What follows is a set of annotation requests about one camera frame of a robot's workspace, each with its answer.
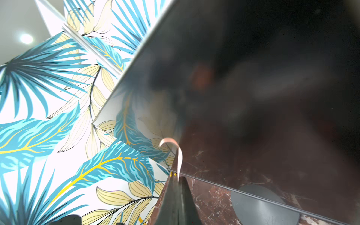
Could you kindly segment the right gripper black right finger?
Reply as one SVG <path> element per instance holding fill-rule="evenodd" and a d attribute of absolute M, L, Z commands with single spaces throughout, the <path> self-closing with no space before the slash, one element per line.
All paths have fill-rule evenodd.
<path fill-rule="evenodd" d="M 194 203 L 194 199 L 189 189 L 187 179 L 185 177 L 180 177 L 179 179 L 179 194 L 179 224 L 202 225 L 196 205 Z"/>

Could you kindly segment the left aluminium frame post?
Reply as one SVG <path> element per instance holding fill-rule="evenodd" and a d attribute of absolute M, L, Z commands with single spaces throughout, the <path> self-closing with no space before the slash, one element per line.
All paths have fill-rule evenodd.
<path fill-rule="evenodd" d="M 55 18 L 55 23 L 57 23 L 63 31 L 74 41 L 76 41 L 87 53 L 92 54 L 96 58 L 97 62 L 103 65 L 106 69 L 109 70 L 113 75 L 118 75 L 119 78 L 122 77 L 122 71 L 113 65 L 104 55 L 102 55 L 90 42 L 84 39 L 77 31 L 70 27 L 65 19 L 65 17 L 48 1 L 35 1 L 37 6 L 42 6 L 46 8 L 50 16 Z"/>

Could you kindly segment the black computer monitor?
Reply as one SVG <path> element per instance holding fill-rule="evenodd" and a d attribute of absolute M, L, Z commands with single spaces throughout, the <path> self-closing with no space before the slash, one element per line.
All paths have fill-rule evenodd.
<path fill-rule="evenodd" d="M 153 160 L 360 222 L 359 1 L 171 1 L 96 123 Z"/>

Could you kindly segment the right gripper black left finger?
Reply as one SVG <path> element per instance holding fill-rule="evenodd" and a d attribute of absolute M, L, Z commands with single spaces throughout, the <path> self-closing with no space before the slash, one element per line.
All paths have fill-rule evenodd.
<path fill-rule="evenodd" d="M 155 225 L 179 225 L 180 188 L 177 163 L 173 163 Z"/>

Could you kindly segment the grey round monitor stand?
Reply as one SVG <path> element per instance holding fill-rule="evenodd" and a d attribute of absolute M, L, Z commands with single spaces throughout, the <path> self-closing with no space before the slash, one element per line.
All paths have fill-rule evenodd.
<path fill-rule="evenodd" d="M 269 199 L 285 202 L 271 190 L 259 185 L 246 185 L 240 191 Z M 289 209 L 258 200 L 238 192 L 231 192 L 231 202 L 235 214 L 243 225 L 297 225 L 300 214 Z"/>

